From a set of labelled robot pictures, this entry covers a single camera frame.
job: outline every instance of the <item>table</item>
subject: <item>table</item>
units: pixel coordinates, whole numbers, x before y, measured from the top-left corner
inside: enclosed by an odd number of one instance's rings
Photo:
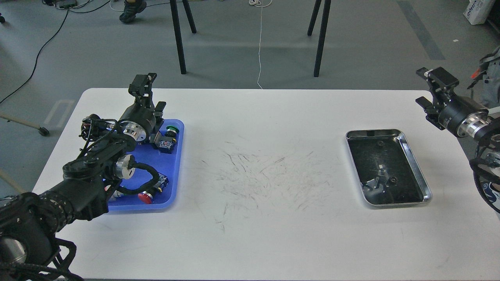
[[[498,280],[500,222],[457,140],[425,120],[414,90],[155,89],[185,124],[166,210],[67,225],[72,272],[159,280]],[[126,89],[85,91],[34,191],[62,179],[91,113],[118,119]],[[423,206],[364,204],[351,130],[405,133],[433,193]]]

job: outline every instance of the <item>blue tray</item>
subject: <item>blue tray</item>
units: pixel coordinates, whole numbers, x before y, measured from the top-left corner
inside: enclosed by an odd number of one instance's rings
[[[154,196],[152,204],[146,204],[139,200],[137,195],[127,195],[116,198],[115,201],[109,201],[108,206],[110,211],[130,211],[130,210],[154,210],[164,209],[168,207],[177,193],[177,181],[179,179],[179,167],[181,166],[181,150],[183,147],[184,124],[177,119],[165,119],[160,128],[160,132],[165,134],[167,126],[174,126],[179,129],[177,134],[177,144],[175,145],[172,154],[161,153],[154,149],[150,144],[137,145],[131,154],[135,160],[140,163],[146,163],[154,167],[158,173],[167,176],[168,185],[163,189],[162,193],[157,193]],[[121,185],[127,189],[138,189],[143,183],[149,181],[151,175],[144,170],[135,169],[132,178],[125,179]]]

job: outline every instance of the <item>concrete floor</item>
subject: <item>concrete floor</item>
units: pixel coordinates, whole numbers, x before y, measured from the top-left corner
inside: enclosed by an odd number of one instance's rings
[[[149,5],[163,2],[147,1]],[[0,13],[7,20],[0,26],[3,99],[30,76],[38,50],[59,28],[66,11],[31,0],[0,3]],[[76,11],[103,3],[94,0]],[[122,2],[111,4],[117,10],[123,8]],[[260,85],[264,89],[427,90],[415,70],[442,66],[461,81],[456,92],[468,95],[465,89],[478,60],[500,40],[490,26],[469,24],[462,15],[467,4],[466,0],[334,1],[321,72],[315,78],[321,15],[313,36],[306,35],[314,1],[274,0],[262,10]],[[50,130],[50,136],[0,120],[0,169],[31,190],[88,88],[127,88],[136,74],[149,72],[158,74],[156,88],[258,88],[261,9],[245,0],[191,1],[190,6],[197,34],[190,33],[179,5],[187,75],[180,74],[168,4],[146,8],[133,24],[121,23],[120,12],[109,5],[90,13],[70,12],[59,34],[41,52],[31,81],[0,104],[0,112],[39,123]],[[345,106],[355,108],[356,101]],[[422,122],[427,122],[423,112]],[[470,150],[471,144],[463,145]],[[0,196],[14,192],[0,180]]]

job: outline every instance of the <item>electronic component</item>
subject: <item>electronic component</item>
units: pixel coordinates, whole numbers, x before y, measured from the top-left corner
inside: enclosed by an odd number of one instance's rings
[[[77,6],[77,0],[63,0],[61,4],[59,4],[60,9],[69,9]]]
[[[177,143],[177,134],[179,129],[174,126],[167,126],[165,135],[157,132],[154,138],[151,140],[151,144],[155,149],[158,149],[162,153],[172,154],[174,147]]]
[[[153,198],[155,197],[155,195],[158,192],[162,193],[163,190],[169,184],[169,179],[167,178],[166,175],[161,174],[161,173],[158,173],[158,174],[159,174],[159,180],[155,185],[153,185],[151,188],[143,191],[142,193],[137,194],[137,197],[139,198],[139,200],[141,200],[145,204],[152,204]]]

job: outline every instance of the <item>stainless steel tray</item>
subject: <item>stainless steel tray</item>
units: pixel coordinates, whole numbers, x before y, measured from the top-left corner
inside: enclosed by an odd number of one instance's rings
[[[353,130],[345,135],[359,186],[375,207],[427,203],[429,186],[408,145],[397,129]]]

